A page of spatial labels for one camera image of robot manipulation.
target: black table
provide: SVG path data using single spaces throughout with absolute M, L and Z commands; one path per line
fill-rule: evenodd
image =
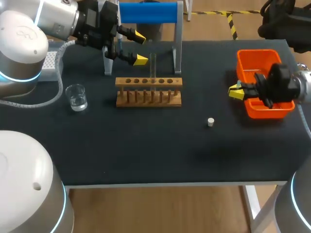
M 174 77 L 171 43 L 123 46 L 144 56 L 157 51 L 157 76 Z M 284 120 L 252 120 L 243 102 L 228 97 L 239 49 L 275 49 L 296 70 L 285 41 L 184 42 L 183 106 L 117 109 L 115 77 L 148 77 L 149 66 L 115 61 L 105 77 L 101 52 L 75 46 L 64 56 L 63 82 L 85 86 L 88 108 L 74 113 L 64 95 L 42 109 L 2 106 L 0 129 L 37 139 L 65 185 L 286 181 L 309 155 L 310 140 L 297 110 Z M 40 83 L 20 102 L 56 93 L 56 83 Z M 310 107 L 304 111 L 311 116 Z

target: glowing blue ring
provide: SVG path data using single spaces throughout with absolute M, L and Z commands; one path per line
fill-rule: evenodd
M 9 76 L 3 74 L 3 73 L 0 71 L 0 76 L 6 78 L 6 79 L 8 79 L 8 80 L 11 80 L 11 81 L 14 81 L 14 82 L 19 82 L 19 83 L 26 83 L 26 82 L 30 82 L 30 81 L 32 81 L 32 80 L 35 80 L 36 78 L 38 78 L 38 77 L 40 76 L 40 74 L 41 74 L 41 71 L 40 71 L 40 73 L 38 73 L 36 76 L 34 76 L 34 77 L 31 78 L 31 79 L 13 79 L 13 78 L 10 78 Z
M 301 218 L 301 220 L 304 222 L 304 224 L 309 228 L 309 230 L 311 230 L 311 226 L 310 224 L 307 222 L 307 220 L 303 217 L 302 213 L 300 212 L 299 208 L 298 208 L 298 205 L 296 203 L 296 200 L 295 200 L 295 197 L 294 197 L 294 191 L 293 191 L 293 183 L 294 183 L 294 177 L 296 175 L 296 172 L 295 174 L 293 175 L 293 178 L 292 178 L 292 183 L 291 183 L 291 196 L 292 196 L 292 200 L 293 200 L 293 204 L 294 204 L 294 207 L 299 215 L 299 217 Z
M 57 221 L 57 223 L 55 224 L 54 228 L 52 229 L 51 233 L 55 232 L 56 231 L 56 228 L 58 227 L 60 221 L 62 220 L 63 218 L 63 215 L 64 215 L 64 212 L 65 212 L 65 207 L 66 207 L 66 189 L 65 189 L 65 186 L 64 184 L 62 183 L 63 185 L 63 188 L 64 188 L 64 206 L 63 206 L 63 210 L 62 210 L 62 213 L 60 214 L 60 217 L 59 217 L 59 220 Z

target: orange container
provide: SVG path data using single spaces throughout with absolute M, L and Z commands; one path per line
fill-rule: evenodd
M 274 63 L 281 63 L 275 50 L 239 50 L 237 74 L 244 83 L 255 83 L 255 73 L 268 77 L 269 70 Z M 244 101 L 248 115 L 255 119 L 284 118 L 295 108 L 294 102 L 274 103 L 273 108 L 264 106 L 259 98 Z

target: blue handle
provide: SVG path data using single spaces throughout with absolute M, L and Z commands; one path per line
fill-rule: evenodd
M 120 2 L 122 23 L 177 23 L 177 2 Z

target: test tube rack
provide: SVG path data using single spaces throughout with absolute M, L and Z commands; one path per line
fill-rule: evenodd
M 117 107 L 181 107 L 182 78 L 116 78 Z M 125 90 L 148 88 L 149 90 Z

